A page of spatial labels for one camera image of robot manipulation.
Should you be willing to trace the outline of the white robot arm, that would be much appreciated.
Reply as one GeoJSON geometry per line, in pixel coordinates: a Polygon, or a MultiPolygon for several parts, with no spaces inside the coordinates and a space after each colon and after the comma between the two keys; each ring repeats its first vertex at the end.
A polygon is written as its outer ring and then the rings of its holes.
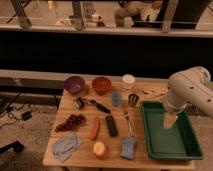
{"type": "Polygon", "coordinates": [[[165,129],[170,129],[187,103],[197,106],[213,118],[213,90],[208,87],[211,75],[204,67],[193,67],[172,74],[168,79],[168,91],[162,98],[165,109],[165,129]]]}

